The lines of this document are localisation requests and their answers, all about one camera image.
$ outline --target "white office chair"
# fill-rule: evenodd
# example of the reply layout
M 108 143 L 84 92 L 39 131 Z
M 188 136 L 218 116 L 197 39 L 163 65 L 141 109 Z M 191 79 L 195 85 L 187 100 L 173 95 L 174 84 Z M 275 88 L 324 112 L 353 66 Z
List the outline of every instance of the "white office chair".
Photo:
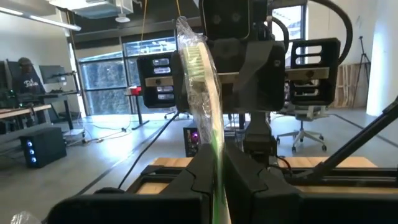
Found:
M 277 136 L 277 143 L 280 143 L 280 137 L 286 137 L 286 136 L 293 136 L 294 142 L 292 146 L 292 151 L 296 151 L 296 145 L 299 142 L 303 142 L 304 138 L 309 138 L 312 139 L 316 142 L 319 142 L 322 144 L 322 150 L 326 151 L 326 145 L 325 142 L 323 141 L 324 138 L 321 133 L 317 133 L 314 131 L 306 131 L 304 130 L 303 124 L 304 121 L 311 122 L 313 120 L 319 119 L 319 118 L 326 118 L 328 117 L 327 114 L 325 114 L 326 111 L 326 106 L 295 106 L 295 105 L 288 105 L 285 109 L 280 111 L 280 114 L 288 115 L 288 116 L 295 116 L 296 120 L 300 121 L 300 130 L 298 131 L 293 131 L 291 133 L 285 133 L 285 134 L 280 134 Z

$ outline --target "plastic bag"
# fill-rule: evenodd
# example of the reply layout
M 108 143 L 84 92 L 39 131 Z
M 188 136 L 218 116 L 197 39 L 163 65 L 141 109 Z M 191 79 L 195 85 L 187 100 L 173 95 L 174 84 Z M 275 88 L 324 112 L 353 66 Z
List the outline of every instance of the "plastic bag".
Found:
M 10 224 L 41 224 L 42 222 L 29 212 L 21 212 L 12 217 Z
M 205 38 L 194 33 L 185 17 L 177 19 L 178 52 L 185 72 L 190 111 L 198 126 L 201 144 L 211 144 L 217 158 L 213 223 L 227 223 L 222 180 L 224 121 L 220 103 L 220 81 Z

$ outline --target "black cap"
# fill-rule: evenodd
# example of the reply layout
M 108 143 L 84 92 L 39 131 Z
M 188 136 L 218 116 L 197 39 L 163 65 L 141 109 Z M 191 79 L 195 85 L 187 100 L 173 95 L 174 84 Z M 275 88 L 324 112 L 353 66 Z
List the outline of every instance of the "black cap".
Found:
M 26 57 L 21 57 L 21 58 L 18 60 L 18 64 L 19 64 L 20 66 L 24 66 L 24 65 L 33 65 L 32 62 L 30 61 L 30 59 L 29 59 L 29 58 L 26 58 Z

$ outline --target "red object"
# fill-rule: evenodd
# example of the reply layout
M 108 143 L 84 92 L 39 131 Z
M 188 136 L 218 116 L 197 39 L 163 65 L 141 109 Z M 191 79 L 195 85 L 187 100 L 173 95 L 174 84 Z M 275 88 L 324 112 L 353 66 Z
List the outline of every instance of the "red object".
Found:
M 132 96 L 139 96 L 141 95 L 141 86 L 136 86 L 130 89 Z

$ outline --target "concrete floor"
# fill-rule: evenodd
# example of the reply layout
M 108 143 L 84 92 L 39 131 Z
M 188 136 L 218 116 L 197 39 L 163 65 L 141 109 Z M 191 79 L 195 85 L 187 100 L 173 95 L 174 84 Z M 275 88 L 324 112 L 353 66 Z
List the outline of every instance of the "concrete floor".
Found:
M 328 156 L 338 150 L 374 118 L 363 110 L 329 111 L 329 118 L 305 123 L 307 130 L 321 132 L 328 146 L 323 152 L 321 145 L 305 139 L 295 154 L 291 151 L 293 139 L 282 138 L 278 152 L 283 156 Z M 102 127 L 121 128 L 127 119 L 112 119 L 96 122 Z M 117 187 L 124 174 L 166 121 L 151 121 L 143 128 L 116 139 L 101 143 L 92 142 L 87 146 L 73 146 L 67 149 L 68 156 L 41 169 L 26 169 L 23 158 L 11 160 L 0 157 L 0 223 L 9 223 L 12 216 L 29 211 L 43 220 L 57 202 L 76 194 L 91 194 L 102 187 Z M 141 158 L 123 189 L 126 189 L 140 171 L 156 157 L 184 157 L 182 127 L 190 120 L 174 121 L 156 143 Z M 118 131 L 99 129 L 87 122 L 85 128 L 93 138 L 106 136 Z M 299 128 L 299 122 L 292 117 L 273 117 L 273 134 L 282 134 Z M 367 157 L 379 167 L 396 167 L 398 161 L 398 121 L 391 124 L 379 137 L 370 140 L 355 156 Z

